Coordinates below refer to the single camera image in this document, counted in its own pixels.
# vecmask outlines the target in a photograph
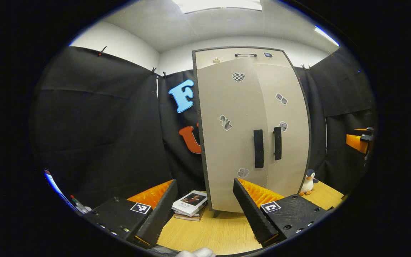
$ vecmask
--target checkered heart sticker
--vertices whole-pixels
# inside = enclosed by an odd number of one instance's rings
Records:
[[[233,74],[233,79],[237,82],[242,81],[245,78],[245,74],[244,73],[234,73]]]

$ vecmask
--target cabinet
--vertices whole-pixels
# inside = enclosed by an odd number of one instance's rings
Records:
[[[212,210],[242,212],[233,179],[299,192],[310,148],[308,106],[282,50],[193,51],[201,156]]]

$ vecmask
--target book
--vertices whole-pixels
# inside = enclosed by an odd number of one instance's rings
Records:
[[[193,216],[188,216],[188,215],[181,215],[181,214],[174,214],[174,218],[179,218],[181,220],[187,220],[187,221],[201,221],[202,215],[204,214],[205,208],[202,208],[200,211],[195,213]]]
[[[201,214],[200,214],[200,210],[204,207],[204,206],[206,206],[207,205],[207,201],[205,201],[201,206],[199,206],[199,210],[198,210],[198,212],[197,213],[195,213],[195,214],[193,214],[192,215],[192,217],[199,217],[199,216],[201,216]],[[184,215],[183,213],[181,213],[181,212],[178,212],[178,211],[174,211],[174,213],[175,214],[178,214],[178,215]]]
[[[192,217],[206,201],[206,193],[193,190],[179,200],[176,200],[172,205],[172,209],[181,213],[181,215]]]

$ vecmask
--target white wall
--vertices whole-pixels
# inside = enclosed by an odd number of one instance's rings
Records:
[[[74,39],[70,46],[101,51],[144,68],[158,67],[159,53],[142,39],[111,23],[101,21]]]
[[[193,68],[192,50],[220,46],[259,46],[281,49],[296,67],[313,66],[329,55],[328,52],[290,40],[261,36],[231,36],[199,41],[163,52],[159,57],[157,72],[162,74],[165,71],[166,74],[171,74],[191,70]]]

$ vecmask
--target orange object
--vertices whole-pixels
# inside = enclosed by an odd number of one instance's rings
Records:
[[[193,135],[193,126],[184,127],[178,131],[178,133],[183,137],[185,140],[186,147],[193,153],[201,153],[201,145],[196,142],[196,139]]]
[[[137,195],[129,197],[127,200],[136,203],[143,203],[144,205],[150,205],[153,209],[155,209],[156,205],[161,200],[161,197],[163,197],[163,194],[166,192],[172,181],[173,180],[169,180],[163,184],[147,189]]]
[[[275,192],[272,192],[267,188],[260,187],[256,184],[253,184],[243,179],[238,178],[238,180],[243,185],[243,187],[248,192],[253,201],[256,203],[258,208],[264,203],[269,203],[284,198],[283,196]]]
[[[369,143],[365,141],[361,141],[361,136],[347,134],[346,142],[347,142],[347,145],[351,146],[352,148],[355,148],[361,153],[367,152],[367,146],[369,145]]]

